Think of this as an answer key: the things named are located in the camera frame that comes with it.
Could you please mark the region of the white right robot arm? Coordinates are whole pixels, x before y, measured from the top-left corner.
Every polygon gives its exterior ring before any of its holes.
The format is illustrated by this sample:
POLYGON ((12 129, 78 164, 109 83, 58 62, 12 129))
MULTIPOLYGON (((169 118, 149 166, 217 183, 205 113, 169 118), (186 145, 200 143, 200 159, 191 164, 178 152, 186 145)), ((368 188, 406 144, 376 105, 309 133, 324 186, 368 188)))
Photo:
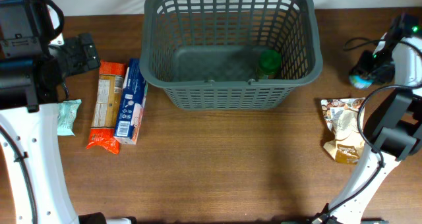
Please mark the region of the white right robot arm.
POLYGON ((349 72, 356 88, 391 90, 367 122, 357 121, 365 145, 348 183, 309 223, 360 223, 378 188, 406 157, 421 149, 421 19, 397 16, 379 40, 361 38, 362 52, 349 72))

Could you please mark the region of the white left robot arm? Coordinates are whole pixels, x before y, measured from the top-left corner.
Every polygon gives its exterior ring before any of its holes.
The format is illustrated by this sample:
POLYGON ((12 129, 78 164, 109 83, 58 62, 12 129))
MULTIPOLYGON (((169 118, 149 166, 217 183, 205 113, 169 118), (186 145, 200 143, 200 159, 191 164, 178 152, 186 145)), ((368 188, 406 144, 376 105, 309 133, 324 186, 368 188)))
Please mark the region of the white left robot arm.
POLYGON ((78 215, 65 183, 57 87, 100 58, 90 34, 64 38, 64 23, 52 0, 1 2, 1 149, 17 223, 107 223, 78 215))

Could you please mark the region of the green lid jar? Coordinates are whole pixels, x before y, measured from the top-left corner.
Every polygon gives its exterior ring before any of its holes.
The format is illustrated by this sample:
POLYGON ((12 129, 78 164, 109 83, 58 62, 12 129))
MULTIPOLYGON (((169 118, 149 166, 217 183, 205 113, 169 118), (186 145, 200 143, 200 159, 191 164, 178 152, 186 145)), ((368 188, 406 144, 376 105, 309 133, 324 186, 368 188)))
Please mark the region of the green lid jar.
POLYGON ((266 50, 260 54, 256 70, 258 79, 273 79, 281 66, 281 55, 275 50, 266 50))

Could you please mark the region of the blue round tin can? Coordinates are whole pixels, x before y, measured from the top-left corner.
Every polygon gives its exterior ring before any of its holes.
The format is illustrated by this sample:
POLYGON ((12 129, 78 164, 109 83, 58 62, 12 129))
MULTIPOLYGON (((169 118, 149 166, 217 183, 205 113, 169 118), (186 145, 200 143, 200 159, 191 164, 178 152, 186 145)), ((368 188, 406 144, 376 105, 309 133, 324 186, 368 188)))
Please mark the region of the blue round tin can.
POLYGON ((350 81, 350 83, 353 87, 360 89, 360 90, 367 89, 368 87, 370 87, 373 84, 372 80, 362 79, 358 75, 350 75, 349 81, 350 81))

